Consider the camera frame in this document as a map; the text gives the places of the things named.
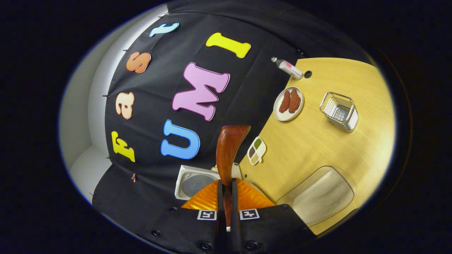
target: seasoning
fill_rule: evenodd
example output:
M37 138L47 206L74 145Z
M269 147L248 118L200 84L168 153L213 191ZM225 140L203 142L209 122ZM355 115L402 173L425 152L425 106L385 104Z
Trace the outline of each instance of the seasoning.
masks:
M260 138L258 138L256 140L256 142L254 142L254 147L256 147L256 149L258 149L261 143L262 143L262 140Z
M255 151L254 148L252 147L252 148L250 149L250 153L249 153L250 158L251 158L251 156L253 156L254 152L256 152L256 151Z
M252 158L251 158L251 164L256 164L259 160L259 157L257 156L257 154L255 154Z

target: orange letter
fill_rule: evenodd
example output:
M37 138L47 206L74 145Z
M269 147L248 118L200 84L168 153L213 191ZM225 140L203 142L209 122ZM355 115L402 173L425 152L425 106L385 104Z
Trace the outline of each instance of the orange letter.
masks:
M116 113L118 115L122 114L122 117L124 119L130 119L132 117L132 105L135 102L135 96L133 96L133 93L130 92L128 94L126 93L119 93L116 97Z
M126 63L126 69L128 71L135 71L135 73L142 73L146 70L149 62L151 61L151 54L135 52L130 55L129 60Z

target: pink letter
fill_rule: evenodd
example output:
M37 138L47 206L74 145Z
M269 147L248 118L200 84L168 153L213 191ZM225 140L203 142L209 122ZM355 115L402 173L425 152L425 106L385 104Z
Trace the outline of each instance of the pink letter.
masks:
M184 108L204 116L206 121L210 121L215 114L215 106L208 107L198 103L217 102L215 96L206 86L213 87L217 93L222 93L229 82L228 73L219 74L199 68L191 62L185 67L184 78L195 88L185 92L176 93L173 98L173 109Z

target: foam letter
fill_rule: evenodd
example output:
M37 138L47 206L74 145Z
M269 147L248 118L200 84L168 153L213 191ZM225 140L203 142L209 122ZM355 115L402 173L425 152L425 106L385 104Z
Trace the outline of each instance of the foam letter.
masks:
M151 61L151 54L135 52L130 55L129 60L126 63L126 69L128 71L135 71L135 73L142 73L146 70L149 62Z
M226 38L221 33L212 34L206 42L207 47L219 46L234 52L238 58L244 58L251 48L249 43L240 43L232 39Z
M185 67L184 78L195 88L195 90L176 93L173 98L173 110L184 108L204 116L210 121L215 114L215 106L201 106L198 103L217 102L215 96L206 86L213 87L217 93L222 93L228 82L228 73L219 74L196 66L191 62Z
M118 115L122 114L122 117L124 119L130 119L132 117L132 105L135 102L135 96L133 96L133 93L130 92L128 94L126 93L120 93L118 96L116 96L116 113Z
M135 162L135 153L132 148L126 149L127 143L118 138L117 132L112 132L113 151L129 158L132 162Z
M193 158L198 153L199 137L194 131L173 125L171 120L166 120L163 126L163 134L165 136L174 134L184 137L190 141L190 145L187 148L182 148L169 144L166 139L163 140L162 145L160 146L160 152L164 156L171 155L173 157L188 160Z
M179 23L174 23L168 27L166 27L166 24L162 24L161 26L152 29L151 33L149 34L149 37L152 37L158 33L169 33L171 31L173 31L174 29L176 29L178 26L179 26Z

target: fried food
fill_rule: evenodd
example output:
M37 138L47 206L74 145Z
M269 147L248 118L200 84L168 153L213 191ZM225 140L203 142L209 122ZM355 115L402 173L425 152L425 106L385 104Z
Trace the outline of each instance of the fried food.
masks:
M298 96L295 89L292 89L292 92L290 92L290 97L289 113L295 113L295 111L300 107L301 98Z
M281 106L279 106L279 111L281 113L284 113L289 108L290 103L290 93L289 91L286 91L284 93L284 98L282 99Z

